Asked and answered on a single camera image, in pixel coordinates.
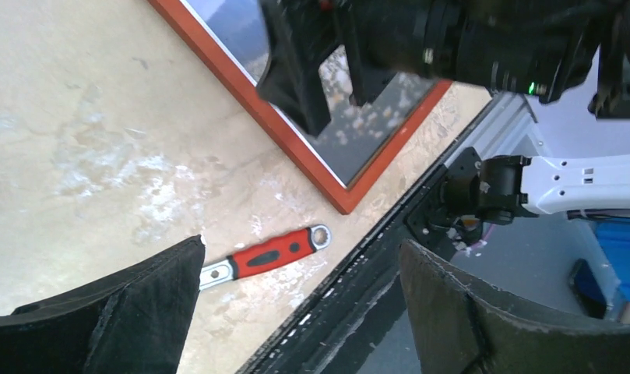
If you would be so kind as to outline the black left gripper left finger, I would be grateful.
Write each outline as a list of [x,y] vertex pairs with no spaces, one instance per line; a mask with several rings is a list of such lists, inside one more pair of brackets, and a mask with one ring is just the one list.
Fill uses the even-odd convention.
[[205,254],[193,236],[0,316],[0,373],[176,372]]

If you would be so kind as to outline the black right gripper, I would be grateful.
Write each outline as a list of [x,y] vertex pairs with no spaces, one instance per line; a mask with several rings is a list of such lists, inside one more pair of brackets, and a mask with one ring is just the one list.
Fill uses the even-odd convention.
[[557,101],[590,70],[601,1],[327,1],[352,101],[374,101],[398,72]]

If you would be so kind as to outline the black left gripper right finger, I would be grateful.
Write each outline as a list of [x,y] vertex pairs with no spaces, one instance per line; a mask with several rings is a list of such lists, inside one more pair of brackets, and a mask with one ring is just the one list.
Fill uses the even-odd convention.
[[630,373],[630,324],[519,297],[410,239],[399,271],[424,373]]

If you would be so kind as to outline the red wooden photo frame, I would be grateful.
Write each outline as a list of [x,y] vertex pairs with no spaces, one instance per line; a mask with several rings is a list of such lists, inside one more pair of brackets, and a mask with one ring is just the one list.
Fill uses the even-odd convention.
[[318,160],[315,153],[308,149],[307,144],[300,140],[298,133],[289,128],[290,119],[258,97],[255,85],[251,84],[213,36],[187,9],[185,2],[187,1],[155,1],[153,7],[328,203],[342,214],[351,213],[359,205],[450,87],[447,82],[434,83],[432,90],[410,119],[379,149],[351,185],[344,187]]

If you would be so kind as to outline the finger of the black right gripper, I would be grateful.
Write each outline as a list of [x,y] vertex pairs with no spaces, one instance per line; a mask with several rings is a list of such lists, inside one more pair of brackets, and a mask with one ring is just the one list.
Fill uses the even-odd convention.
[[318,136],[331,122],[320,65],[340,45],[333,11],[319,1],[263,0],[268,61],[255,89],[306,134]]

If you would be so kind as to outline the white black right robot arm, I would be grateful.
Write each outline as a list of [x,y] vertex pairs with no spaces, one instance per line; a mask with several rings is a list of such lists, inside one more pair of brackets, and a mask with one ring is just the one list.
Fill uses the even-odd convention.
[[[331,115],[320,65],[347,57],[350,102],[373,102],[398,72],[525,94],[542,104],[582,84],[600,56],[589,110],[630,118],[630,1],[262,1],[269,60],[258,95],[307,134]],[[572,210],[630,210],[630,156],[502,156],[450,180],[452,216],[508,224]]]

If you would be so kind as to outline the landscape photo with flowers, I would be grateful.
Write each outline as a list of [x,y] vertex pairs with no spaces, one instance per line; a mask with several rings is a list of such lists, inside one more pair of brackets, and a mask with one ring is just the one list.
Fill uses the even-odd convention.
[[[268,62],[268,44],[255,1],[187,1],[185,5],[228,57],[255,85]],[[331,123],[319,136],[310,136],[292,122],[335,179],[348,187],[369,165],[379,149],[410,119],[434,83],[417,76],[397,74],[372,104],[359,108],[348,97],[352,84],[342,47],[320,66],[323,90],[331,109]]]

